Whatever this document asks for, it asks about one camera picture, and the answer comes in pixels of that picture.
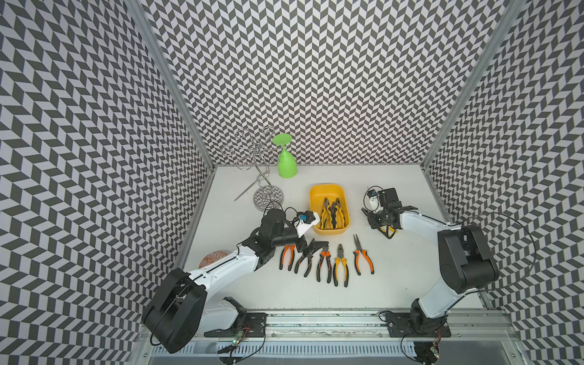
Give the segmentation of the yellow storage box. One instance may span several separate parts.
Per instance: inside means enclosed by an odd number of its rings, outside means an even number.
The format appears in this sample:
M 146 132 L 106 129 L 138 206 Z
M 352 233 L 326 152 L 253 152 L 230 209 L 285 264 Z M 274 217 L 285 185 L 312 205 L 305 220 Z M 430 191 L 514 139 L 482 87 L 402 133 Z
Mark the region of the yellow storage box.
M 329 221 L 328 227 L 326 230 L 321 230 L 319 228 L 320 223 L 315 226 L 315 231 L 317 234 L 320 235 L 339 235 L 343 234 L 349 227 L 351 223 L 350 212 L 348 209 L 348 201 L 345 196 L 345 190 L 339 185 L 336 184 L 320 184 L 315 185 L 310 189 L 310 209 L 316 213 L 321 214 L 322 211 L 322 204 L 325 197 L 328 197 L 330 205 L 336 200 L 337 198 L 341 199 L 342 209 L 345 213 L 345 228 L 333 230 L 331 228 L 331 222 Z

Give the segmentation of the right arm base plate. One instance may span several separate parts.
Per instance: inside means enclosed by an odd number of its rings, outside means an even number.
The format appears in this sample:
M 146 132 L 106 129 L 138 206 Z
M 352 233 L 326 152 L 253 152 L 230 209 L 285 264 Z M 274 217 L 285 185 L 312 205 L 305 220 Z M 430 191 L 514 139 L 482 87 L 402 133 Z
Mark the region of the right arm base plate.
M 416 311 L 410 313 L 389 312 L 386 315 L 386 325 L 391 338 L 450 338 L 452 336 L 447 317 L 436 319 L 427 318 L 423 313 Z

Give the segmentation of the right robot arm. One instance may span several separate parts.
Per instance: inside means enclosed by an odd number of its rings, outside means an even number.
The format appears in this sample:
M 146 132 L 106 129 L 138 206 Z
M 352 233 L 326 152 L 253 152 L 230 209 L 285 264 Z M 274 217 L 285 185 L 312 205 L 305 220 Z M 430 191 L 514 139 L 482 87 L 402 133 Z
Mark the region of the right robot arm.
M 412 207 L 363 212 L 373 229 L 388 226 L 412 232 L 438 249 L 440 277 L 429 292 L 412 303 L 408 318 L 412 334 L 433 334 L 446 324 L 447 313 L 464 296 L 499 278 L 487 238 L 477 225 L 444 223 Z

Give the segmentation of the orange black combination pliers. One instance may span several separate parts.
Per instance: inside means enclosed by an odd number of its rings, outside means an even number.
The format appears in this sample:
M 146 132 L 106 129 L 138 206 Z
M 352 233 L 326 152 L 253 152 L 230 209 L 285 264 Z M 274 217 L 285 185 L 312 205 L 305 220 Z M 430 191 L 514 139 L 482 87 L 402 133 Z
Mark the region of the orange black combination pliers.
M 296 246 L 294 244 L 284 246 L 281 252 L 279 269 L 283 270 L 287 267 L 287 270 L 291 271 L 294 265 Z

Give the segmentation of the orange grey pliers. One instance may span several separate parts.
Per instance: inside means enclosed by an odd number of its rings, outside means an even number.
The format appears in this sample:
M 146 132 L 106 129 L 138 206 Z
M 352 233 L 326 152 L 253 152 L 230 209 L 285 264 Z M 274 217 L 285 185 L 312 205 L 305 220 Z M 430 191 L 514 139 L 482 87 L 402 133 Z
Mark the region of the orange grey pliers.
M 356 250 L 354 251 L 354 267 L 355 267 L 356 273 L 358 275 L 361 275 L 360 258 L 363 257 L 369 266 L 369 270 L 370 270 L 371 275 L 374 275 L 375 274 L 374 264 L 368 255 L 368 251 L 363 249 L 363 247 L 360 243 L 360 239 L 359 239 L 357 234 L 354 234 L 354 244 L 356 247 Z

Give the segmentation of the yellow black combination pliers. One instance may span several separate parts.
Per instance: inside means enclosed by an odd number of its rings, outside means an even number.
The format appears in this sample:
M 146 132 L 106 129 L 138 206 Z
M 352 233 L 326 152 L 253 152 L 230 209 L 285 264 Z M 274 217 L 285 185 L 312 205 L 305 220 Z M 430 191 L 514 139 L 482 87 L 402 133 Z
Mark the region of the yellow black combination pliers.
M 388 240 L 391 240 L 396 234 L 396 230 L 391 226 L 381 226 L 377 230 L 382 233 Z

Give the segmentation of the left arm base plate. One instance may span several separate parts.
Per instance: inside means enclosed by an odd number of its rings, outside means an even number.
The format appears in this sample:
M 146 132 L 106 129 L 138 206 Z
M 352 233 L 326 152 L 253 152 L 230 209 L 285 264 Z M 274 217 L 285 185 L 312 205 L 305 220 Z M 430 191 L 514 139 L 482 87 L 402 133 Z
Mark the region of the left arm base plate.
M 240 313 L 227 329 L 214 329 L 204 333 L 205 338 L 235 339 L 241 333 L 246 338 L 262 338 L 266 334 L 267 313 Z

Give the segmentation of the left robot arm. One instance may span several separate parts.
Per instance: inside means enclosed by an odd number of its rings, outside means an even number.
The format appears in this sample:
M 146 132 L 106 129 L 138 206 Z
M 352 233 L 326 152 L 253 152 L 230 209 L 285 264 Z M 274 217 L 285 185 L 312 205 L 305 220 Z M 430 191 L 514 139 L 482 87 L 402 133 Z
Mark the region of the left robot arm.
M 224 287 L 269 262 L 276 248 L 293 246 L 300 252 L 313 248 L 304 235 L 320 222 L 316 212 L 303 211 L 292 221 L 280 208 L 267 211 L 258 228 L 238 243 L 234 252 L 199 269 L 173 269 L 145 306 L 141 321 L 171 354 L 183 349 L 199 332 L 243 328 L 245 310 L 237 301 L 212 298 Z

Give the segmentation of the orange black long-nose pliers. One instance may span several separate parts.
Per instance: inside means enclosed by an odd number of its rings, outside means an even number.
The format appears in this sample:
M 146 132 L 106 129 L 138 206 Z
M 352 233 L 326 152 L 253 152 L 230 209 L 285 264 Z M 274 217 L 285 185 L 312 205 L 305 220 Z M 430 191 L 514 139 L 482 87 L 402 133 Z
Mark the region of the orange black long-nose pliers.
M 332 261 L 331 261 L 331 252 L 329 251 L 329 245 L 326 244 L 322 247 L 322 251 L 319 254 L 319 262 L 316 268 L 316 280 L 318 282 L 322 281 L 322 268 L 323 266 L 326 267 L 326 283 L 330 284 L 332 282 Z

